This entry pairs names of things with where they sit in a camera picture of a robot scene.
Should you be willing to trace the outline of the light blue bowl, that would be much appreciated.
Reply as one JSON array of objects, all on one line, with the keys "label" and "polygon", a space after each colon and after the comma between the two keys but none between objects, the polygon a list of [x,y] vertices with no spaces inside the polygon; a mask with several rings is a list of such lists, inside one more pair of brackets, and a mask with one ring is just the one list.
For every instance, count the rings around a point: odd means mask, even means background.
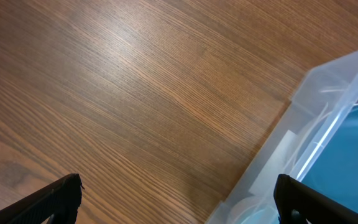
[{"label": "light blue bowl", "polygon": [[279,224],[273,201],[247,197],[235,204],[229,212],[227,224]]}]

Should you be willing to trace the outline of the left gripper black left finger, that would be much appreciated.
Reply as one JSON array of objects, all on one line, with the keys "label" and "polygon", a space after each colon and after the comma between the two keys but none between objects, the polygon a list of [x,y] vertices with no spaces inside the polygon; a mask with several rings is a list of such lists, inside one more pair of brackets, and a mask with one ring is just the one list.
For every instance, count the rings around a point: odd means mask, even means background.
[{"label": "left gripper black left finger", "polygon": [[68,174],[0,210],[1,224],[75,224],[82,199],[79,174]]}]

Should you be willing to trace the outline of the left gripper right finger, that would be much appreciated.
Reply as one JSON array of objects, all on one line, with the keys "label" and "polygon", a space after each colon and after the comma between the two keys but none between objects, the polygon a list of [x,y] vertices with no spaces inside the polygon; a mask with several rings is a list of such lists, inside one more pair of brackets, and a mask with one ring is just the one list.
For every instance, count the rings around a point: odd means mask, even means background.
[{"label": "left gripper right finger", "polygon": [[286,174],[278,175],[273,197],[280,224],[358,224],[358,213]]}]

